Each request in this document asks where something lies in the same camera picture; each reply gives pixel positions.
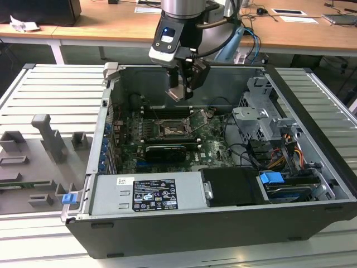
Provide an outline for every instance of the wooden desk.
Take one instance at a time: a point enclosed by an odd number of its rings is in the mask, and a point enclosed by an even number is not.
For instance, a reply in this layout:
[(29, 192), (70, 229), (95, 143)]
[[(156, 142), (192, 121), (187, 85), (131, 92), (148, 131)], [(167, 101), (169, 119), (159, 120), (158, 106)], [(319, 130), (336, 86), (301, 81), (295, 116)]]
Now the wooden desk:
[(24, 37), (24, 38), (52, 38), (52, 34), (57, 26), (41, 26), (41, 31), (17, 32), (9, 24), (0, 24), (0, 38), (6, 37)]
[(80, 3), (82, 13), (75, 26), (58, 27), (53, 38), (152, 42), (160, 15), (134, 13), (135, 3), (108, 4), (107, 0)]
[[(321, 17), (323, 13), (337, 13), (325, 7), (325, 2), (328, 0), (254, 1), (264, 5), (271, 15), (275, 15), (271, 8), (299, 9), (314, 17)], [(103, 47), (106, 46), (149, 48), (160, 16), (134, 13), (135, 7), (135, 3), (108, 4), (107, 0), (81, 0), (81, 17), (74, 27), (41, 26), (42, 31), (39, 32), (19, 33), (8, 25), (0, 25), (0, 38), (10, 43), (50, 45), (58, 64), (65, 63), (61, 53), (62, 45), (99, 46), (101, 58), (105, 57)], [(335, 7), (345, 13), (344, 8), (356, 9), (357, 5), (335, 2)], [(257, 7), (251, 5), (251, 8), (242, 9), (241, 13), (256, 15), (256, 10)], [(279, 22), (271, 17), (257, 17), (253, 22), (255, 33), (262, 40), (261, 52), (357, 56), (356, 27), (330, 26), (324, 18), (315, 19), (319, 24), (284, 22), (279, 17), (276, 19)], [(243, 21), (250, 27), (247, 19)], [(252, 45), (253, 39), (244, 36), (239, 49), (248, 51)]]
[[(324, 0), (255, 0), (257, 5), (264, 5), (270, 15), (275, 14), (271, 8), (295, 9), (304, 11), (307, 16), (321, 17), (322, 14), (337, 14), (336, 10), (324, 6)], [(347, 13), (344, 8), (357, 9), (357, 4), (334, 2), (335, 8)], [(253, 13), (257, 7), (243, 8), (241, 14)], [(325, 18), (314, 18), (319, 24), (284, 22), (280, 17), (257, 17), (253, 21), (253, 28), (262, 40), (262, 52), (336, 55), (341, 52), (352, 52), (357, 56), (357, 28), (353, 26), (331, 26)], [(250, 22), (243, 22), (250, 27)], [(241, 46), (252, 46), (251, 37), (244, 37)]]

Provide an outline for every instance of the power supply label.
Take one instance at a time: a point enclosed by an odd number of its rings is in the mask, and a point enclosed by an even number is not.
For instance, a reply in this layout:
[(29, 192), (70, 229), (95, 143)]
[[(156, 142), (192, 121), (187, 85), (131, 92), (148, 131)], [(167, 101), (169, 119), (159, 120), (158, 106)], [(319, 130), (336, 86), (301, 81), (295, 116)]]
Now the power supply label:
[(178, 209), (175, 180), (135, 180), (133, 210), (135, 212)]

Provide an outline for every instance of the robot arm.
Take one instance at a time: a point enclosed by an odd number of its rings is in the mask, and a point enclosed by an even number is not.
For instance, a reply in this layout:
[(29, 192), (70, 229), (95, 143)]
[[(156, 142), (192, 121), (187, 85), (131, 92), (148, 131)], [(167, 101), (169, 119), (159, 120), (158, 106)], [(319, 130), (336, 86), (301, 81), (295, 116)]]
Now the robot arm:
[[(170, 81), (167, 94), (175, 101), (193, 97), (193, 90), (203, 85), (210, 70), (209, 63), (202, 58), (218, 52), (235, 35), (239, 9), (235, 4), (237, 0), (229, 1), (235, 11), (230, 17), (204, 24), (208, 13), (220, 7), (217, 3), (207, 0), (161, 0), (161, 19), (149, 56), (154, 63), (167, 68)], [(203, 30), (230, 20), (235, 24), (230, 37), (219, 47), (199, 54)]]

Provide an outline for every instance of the blue clip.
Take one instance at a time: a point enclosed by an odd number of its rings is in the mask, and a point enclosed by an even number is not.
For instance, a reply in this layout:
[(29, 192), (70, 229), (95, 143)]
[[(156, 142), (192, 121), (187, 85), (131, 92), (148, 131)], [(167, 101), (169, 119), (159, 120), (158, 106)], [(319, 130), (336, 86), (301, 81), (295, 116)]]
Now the blue clip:
[(264, 172), (260, 175), (262, 183), (284, 183), (284, 178), (280, 172)]
[(63, 205), (75, 205), (77, 204), (78, 194), (64, 194), (62, 197)]

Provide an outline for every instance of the blue cable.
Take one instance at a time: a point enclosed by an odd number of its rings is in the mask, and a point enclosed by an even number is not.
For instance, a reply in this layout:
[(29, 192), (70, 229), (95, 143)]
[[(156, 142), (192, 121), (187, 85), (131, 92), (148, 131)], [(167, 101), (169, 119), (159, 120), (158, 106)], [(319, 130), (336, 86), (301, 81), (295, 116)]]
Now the blue cable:
[(247, 28), (244, 28), (248, 33), (250, 33), (250, 35), (254, 38), (254, 41), (255, 41), (255, 44), (256, 44), (256, 49), (255, 49), (255, 55), (254, 55), (254, 59), (252, 60), (252, 64), (254, 63), (254, 61), (255, 61), (255, 59), (257, 58), (257, 56), (258, 56), (258, 51), (259, 51), (259, 49), (258, 49), (258, 46), (259, 46), (259, 43), (258, 43), (258, 39), (257, 39), (257, 36), (254, 34), (254, 33), (252, 33), (251, 31), (249, 31)]

